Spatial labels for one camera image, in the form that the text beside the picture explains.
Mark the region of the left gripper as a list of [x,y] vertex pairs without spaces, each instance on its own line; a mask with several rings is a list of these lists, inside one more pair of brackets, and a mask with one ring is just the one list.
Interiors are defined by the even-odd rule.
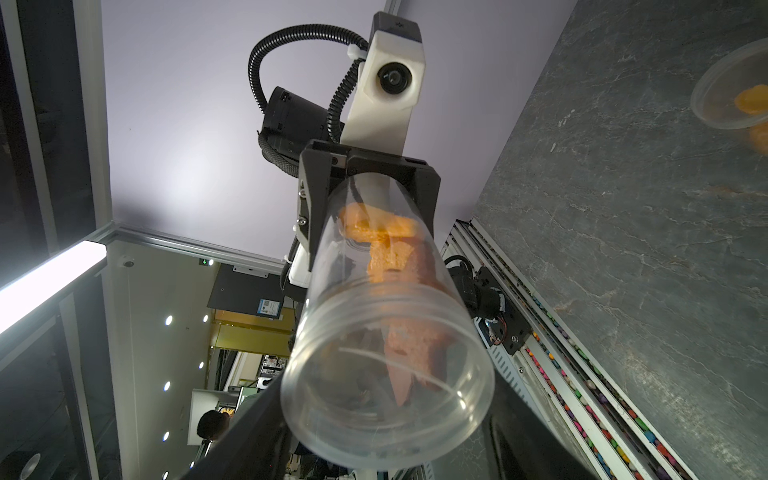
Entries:
[[313,140],[302,151],[297,164],[294,286],[309,286],[331,194],[344,180],[368,173],[382,174],[404,187],[406,197],[415,204],[428,231],[434,232],[441,178],[425,161]]

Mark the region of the orange cookies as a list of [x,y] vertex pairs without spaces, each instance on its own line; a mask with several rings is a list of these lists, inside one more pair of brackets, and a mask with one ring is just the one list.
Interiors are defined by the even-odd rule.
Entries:
[[[367,280],[373,284],[429,286],[448,293],[438,279],[433,244],[423,222],[413,216],[354,202],[341,209],[342,236],[368,248]],[[447,327],[431,320],[388,319],[384,355],[398,406],[406,405],[413,386],[440,390],[446,380],[446,351],[454,343]]]

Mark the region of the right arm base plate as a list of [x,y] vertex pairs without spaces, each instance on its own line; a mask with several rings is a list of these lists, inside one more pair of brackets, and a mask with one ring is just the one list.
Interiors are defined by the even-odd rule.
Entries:
[[470,316],[477,321],[483,342],[501,346],[514,355],[531,336],[532,328],[503,292],[487,266],[479,270],[463,255],[444,260],[448,272]]

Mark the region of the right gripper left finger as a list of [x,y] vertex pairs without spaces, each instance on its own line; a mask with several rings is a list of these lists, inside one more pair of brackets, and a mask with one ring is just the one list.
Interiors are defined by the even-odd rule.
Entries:
[[184,475],[186,479],[282,479],[292,434],[281,406],[283,377],[256,396],[255,403],[210,453]]

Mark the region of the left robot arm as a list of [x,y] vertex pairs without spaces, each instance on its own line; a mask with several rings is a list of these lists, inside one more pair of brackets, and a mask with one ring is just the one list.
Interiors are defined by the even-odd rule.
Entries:
[[[261,85],[266,56],[314,40],[343,44],[352,58],[329,106],[282,87],[266,96]],[[303,24],[278,30],[252,49],[248,79],[264,114],[258,134],[263,157],[309,182],[299,188],[298,231],[280,275],[288,297],[305,298],[320,245],[320,217],[331,192],[349,177],[379,173],[396,180],[427,229],[434,228],[440,176],[426,162],[402,154],[425,68],[418,24],[385,12],[375,14],[368,39],[339,26]]]

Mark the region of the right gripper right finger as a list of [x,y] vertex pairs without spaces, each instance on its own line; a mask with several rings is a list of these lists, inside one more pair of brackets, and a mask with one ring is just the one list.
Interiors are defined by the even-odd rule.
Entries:
[[594,479],[500,374],[473,434],[431,462],[430,479]]

